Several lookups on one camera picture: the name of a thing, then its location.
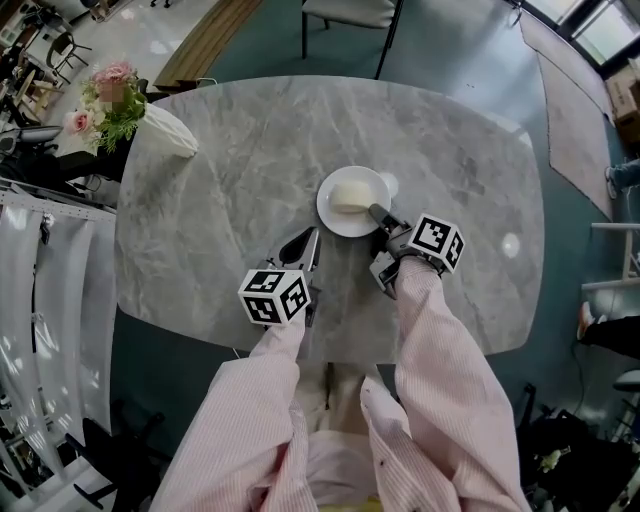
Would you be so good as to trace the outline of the white faceted vase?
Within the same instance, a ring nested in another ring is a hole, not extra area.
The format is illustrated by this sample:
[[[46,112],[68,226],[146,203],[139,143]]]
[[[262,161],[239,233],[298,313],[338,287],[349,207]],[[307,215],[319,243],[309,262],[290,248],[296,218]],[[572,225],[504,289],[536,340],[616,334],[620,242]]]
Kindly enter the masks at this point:
[[[179,118],[151,103],[146,104],[136,135],[147,149],[162,156],[190,158],[199,150],[196,137]]]

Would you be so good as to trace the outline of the person's right forearm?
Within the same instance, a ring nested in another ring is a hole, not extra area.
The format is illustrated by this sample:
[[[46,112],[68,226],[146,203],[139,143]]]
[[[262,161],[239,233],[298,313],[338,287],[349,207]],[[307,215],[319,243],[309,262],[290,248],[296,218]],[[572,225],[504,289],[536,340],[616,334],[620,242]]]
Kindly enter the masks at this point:
[[[384,512],[528,512],[510,402],[440,277],[405,257],[396,294],[397,395],[360,393]]]

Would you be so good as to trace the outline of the black chair with metal legs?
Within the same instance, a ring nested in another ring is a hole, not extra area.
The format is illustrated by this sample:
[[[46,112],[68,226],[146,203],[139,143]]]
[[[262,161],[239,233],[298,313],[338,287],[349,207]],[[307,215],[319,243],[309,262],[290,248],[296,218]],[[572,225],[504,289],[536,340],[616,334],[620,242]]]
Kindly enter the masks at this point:
[[[91,51],[90,47],[77,44],[72,33],[64,32],[53,40],[46,56],[46,65],[53,76],[62,79],[67,85],[70,85],[71,81],[64,76],[63,69],[65,67],[73,69],[73,65],[70,62],[72,58],[75,58],[85,66],[89,65],[77,53],[78,49]]]

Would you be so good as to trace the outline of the person's leg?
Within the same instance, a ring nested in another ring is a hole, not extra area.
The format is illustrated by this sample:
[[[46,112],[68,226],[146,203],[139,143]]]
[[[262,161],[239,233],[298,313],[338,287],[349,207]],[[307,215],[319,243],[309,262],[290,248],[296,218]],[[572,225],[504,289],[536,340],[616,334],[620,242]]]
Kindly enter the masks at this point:
[[[300,376],[295,390],[295,399],[301,406],[307,431],[314,433],[323,428],[329,409],[328,365],[325,363],[300,361]]]
[[[367,372],[346,363],[333,365],[329,392],[329,428],[339,432],[367,435],[368,426],[361,408],[361,388]]]

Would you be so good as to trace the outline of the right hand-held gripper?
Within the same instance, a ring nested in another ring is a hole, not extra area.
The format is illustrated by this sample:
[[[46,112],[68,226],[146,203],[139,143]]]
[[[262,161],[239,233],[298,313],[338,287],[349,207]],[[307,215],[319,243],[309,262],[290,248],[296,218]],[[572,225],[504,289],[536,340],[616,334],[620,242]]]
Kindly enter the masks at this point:
[[[417,257],[439,275],[455,272],[465,247],[465,240],[455,224],[422,214],[412,226],[378,203],[373,203],[368,213],[378,225],[369,270],[385,295],[396,299],[395,281],[400,262],[407,256]]]

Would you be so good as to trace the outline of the white round plate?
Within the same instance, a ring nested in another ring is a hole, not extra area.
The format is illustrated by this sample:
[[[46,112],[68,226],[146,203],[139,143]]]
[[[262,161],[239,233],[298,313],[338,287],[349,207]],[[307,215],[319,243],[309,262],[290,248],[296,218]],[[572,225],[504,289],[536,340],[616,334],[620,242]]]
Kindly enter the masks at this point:
[[[347,166],[335,170],[321,183],[316,196],[316,210],[324,226],[334,234],[346,238],[366,236],[378,228],[368,210],[360,213],[338,213],[331,205],[331,194],[338,185],[357,181],[371,190],[374,203],[389,210],[391,194],[389,188],[376,171],[363,166]]]

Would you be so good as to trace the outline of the grey metal frame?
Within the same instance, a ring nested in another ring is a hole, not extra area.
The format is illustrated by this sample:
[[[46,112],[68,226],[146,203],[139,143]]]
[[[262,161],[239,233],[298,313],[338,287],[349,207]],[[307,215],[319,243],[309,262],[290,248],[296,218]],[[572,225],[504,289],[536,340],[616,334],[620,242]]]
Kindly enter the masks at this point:
[[[633,252],[634,233],[640,232],[640,223],[596,222],[592,230],[620,232],[624,234],[624,252],[620,277],[615,280],[587,282],[581,285],[582,292],[640,286],[640,256]]]

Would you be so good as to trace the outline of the pink flower bouquet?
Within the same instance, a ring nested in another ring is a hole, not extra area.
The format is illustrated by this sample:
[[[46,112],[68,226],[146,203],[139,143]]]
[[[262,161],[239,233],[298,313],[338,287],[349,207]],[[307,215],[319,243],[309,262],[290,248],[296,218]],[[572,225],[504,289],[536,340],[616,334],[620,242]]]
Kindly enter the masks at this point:
[[[66,114],[64,131],[94,156],[114,153],[130,141],[146,112],[137,70],[129,61],[114,61],[81,83],[79,103]]]

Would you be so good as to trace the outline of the beige floor rug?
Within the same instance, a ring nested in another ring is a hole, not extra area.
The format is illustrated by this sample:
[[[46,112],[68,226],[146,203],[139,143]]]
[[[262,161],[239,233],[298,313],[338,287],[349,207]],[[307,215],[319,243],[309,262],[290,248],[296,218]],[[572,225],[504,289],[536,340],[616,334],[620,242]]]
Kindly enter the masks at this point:
[[[624,162],[627,155],[614,129],[604,81],[573,47],[529,13],[521,15],[519,26],[539,63],[550,166],[611,220],[615,209],[604,170]]]

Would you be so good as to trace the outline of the cardboard box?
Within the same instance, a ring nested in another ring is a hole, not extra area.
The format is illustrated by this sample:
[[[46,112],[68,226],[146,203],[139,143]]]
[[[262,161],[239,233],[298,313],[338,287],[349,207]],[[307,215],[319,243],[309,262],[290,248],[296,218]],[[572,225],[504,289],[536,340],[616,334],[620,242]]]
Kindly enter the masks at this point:
[[[637,110],[637,103],[632,93],[632,87],[636,82],[636,73],[627,69],[621,70],[605,81],[614,120]]]
[[[635,110],[614,121],[617,132],[624,144],[633,151],[640,151],[640,111]]]

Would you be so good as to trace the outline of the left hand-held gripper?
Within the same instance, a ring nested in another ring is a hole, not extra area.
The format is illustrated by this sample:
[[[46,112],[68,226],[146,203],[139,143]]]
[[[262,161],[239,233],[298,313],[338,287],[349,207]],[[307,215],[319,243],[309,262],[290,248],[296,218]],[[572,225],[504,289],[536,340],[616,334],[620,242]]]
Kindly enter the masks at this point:
[[[247,272],[237,294],[252,324],[288,326],[303,313],[305,326],[313,325],[320,290],[312,281],[320,251],[320,231],[308,227],[287,235]]]

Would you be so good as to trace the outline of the person's right leg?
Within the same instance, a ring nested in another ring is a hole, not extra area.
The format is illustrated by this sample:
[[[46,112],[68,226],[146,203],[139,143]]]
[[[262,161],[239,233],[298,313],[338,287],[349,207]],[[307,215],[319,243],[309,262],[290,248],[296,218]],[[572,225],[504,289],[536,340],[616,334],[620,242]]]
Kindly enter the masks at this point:
[[[367,435],[368,426],[361,408],[361,388],[367,372],[346,363],[333,365],[329,392],[329,428],[339,432]]]

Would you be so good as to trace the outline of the person's torso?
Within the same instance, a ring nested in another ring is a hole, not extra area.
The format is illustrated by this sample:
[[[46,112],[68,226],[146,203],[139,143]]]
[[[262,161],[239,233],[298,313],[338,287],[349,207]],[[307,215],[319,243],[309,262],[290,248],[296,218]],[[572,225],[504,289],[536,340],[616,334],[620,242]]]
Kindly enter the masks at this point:
[[[307,435],[294,430],[276,446],[269,512],[400,512],[398,459],[375,432]]]

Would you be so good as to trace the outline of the small round wooden table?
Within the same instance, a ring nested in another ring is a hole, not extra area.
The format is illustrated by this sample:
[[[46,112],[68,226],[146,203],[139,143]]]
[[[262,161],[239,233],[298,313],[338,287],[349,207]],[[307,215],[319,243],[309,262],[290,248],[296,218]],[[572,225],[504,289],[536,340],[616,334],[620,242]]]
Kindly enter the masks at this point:
[[[30,72],[19,91],[16,93],[14,104],[23,105],[33,115],[44,111],[53,94],[62,94],[63,91],[48,82],[36,80],[35,72]]]

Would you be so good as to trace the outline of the pale yellow food piece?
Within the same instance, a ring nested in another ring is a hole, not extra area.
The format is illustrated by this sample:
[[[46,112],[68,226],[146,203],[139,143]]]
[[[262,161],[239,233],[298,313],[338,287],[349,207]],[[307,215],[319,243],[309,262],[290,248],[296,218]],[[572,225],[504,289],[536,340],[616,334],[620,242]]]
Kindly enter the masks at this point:
[[[331,190],[329,203],[331,210],[338,214],[359,214],[366,212],[374,203],[371,187],[361,181],[345,181]]]

